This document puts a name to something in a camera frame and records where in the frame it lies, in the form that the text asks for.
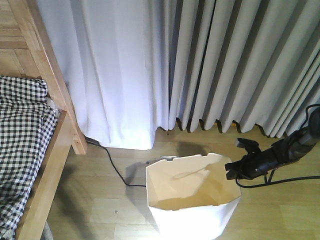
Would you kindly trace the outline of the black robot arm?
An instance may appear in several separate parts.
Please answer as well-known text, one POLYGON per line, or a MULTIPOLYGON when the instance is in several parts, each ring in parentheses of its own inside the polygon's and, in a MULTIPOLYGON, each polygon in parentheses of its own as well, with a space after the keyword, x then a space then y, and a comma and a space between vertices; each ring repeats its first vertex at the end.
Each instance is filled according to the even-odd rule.
POLYGON ((266 175, 269 171, 274 173, 278 168, 299 161, 320 141, 320 105, 312 104, 305 109, 306 119, 299 130, 288 137, 274 142, 270 148, 261 150, 258 142, 238 138, 236 146, 246 150, 242 159, 225 165, 226 179, 253 180, 266 175))

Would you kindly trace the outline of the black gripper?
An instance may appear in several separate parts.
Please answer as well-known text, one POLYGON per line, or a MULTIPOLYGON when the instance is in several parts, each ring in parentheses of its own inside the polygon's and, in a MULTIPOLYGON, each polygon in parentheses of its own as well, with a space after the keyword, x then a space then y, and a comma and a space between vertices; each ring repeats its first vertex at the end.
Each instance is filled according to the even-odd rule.
POLYGON ((276 155, 272 150, 248 153, 241 160, 225 164, 226 179, 253 180, 265 175, 269 170, 278 165, 276 155))

